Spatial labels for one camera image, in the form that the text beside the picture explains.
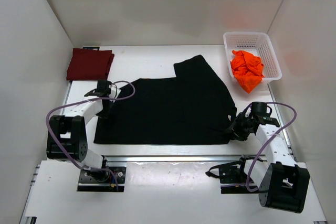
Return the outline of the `dark red t shirt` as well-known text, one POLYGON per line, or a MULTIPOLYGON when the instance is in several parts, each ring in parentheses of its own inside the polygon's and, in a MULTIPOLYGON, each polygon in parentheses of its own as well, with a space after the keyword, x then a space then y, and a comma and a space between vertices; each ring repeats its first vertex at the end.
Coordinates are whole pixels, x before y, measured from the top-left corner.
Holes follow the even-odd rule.
POLYGON ((67 81, 107 80, 114 59, 112 50, 74 48, 67 69, 67 81))

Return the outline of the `black t shirt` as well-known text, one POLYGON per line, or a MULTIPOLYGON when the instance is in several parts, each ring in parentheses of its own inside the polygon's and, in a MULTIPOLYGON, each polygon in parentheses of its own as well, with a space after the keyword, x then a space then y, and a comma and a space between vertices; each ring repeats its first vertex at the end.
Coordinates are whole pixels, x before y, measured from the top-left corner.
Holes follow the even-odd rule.
POLYGON ((173 78, 138 79, 122 87, 121 100, 98 120, 94 142, 227 144, 237 109, 224 82, 201 55, 175 63, 174 71, 173 78))

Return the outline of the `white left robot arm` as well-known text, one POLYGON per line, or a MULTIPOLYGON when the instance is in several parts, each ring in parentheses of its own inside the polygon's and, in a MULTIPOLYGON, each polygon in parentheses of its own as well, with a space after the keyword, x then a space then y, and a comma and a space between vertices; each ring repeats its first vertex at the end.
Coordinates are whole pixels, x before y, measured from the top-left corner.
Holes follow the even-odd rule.
POLYGON ((48 116, 47 157, 70 161, 80 169, 91 170, 98 182, 108 180, 110 169, 105 158, 88 147, 86 125, 96 116, 105 118, 119 93, 120 89, 114 83, 99 80, 95 89, 71 105, 70 111, 48 116))

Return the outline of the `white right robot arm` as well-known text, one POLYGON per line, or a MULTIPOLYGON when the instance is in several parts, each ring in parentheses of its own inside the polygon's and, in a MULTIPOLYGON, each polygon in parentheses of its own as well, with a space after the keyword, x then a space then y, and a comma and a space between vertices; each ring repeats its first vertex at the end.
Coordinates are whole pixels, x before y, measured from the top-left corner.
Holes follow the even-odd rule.
POLYGON ((256 156, 236 168, 236 177, 246 189, 258 192, 262 207, 301 213, 304 209, 310 174, 291 156, 269 103, 252 102, 233 120, 227 132, 231 140, 245 141, 253 134, 261 148, 256 156))

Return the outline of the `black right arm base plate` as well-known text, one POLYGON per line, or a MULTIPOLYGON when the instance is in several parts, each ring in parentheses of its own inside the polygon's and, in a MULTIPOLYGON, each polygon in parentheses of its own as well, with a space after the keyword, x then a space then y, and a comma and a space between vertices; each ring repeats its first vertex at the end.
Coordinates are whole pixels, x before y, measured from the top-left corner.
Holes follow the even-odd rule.
POLYGON ((238 161, 213 166, 205 174, 220 180, 222 194, 248 194, 250 192, 246 189, 247 174, 244 168, 246 162, 253 161, 253 159, 253 156, 243 155, 238 161))

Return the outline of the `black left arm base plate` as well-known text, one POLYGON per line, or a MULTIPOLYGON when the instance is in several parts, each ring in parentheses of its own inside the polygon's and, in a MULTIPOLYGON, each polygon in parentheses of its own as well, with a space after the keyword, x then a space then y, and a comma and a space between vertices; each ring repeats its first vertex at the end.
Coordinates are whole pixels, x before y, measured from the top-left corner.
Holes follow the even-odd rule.
POLYGON ((81 170, 77 191, 123 193, 127 172, 126 162, 107 162, 106 165, 113 171, 117 182, 109 172, 81 170))

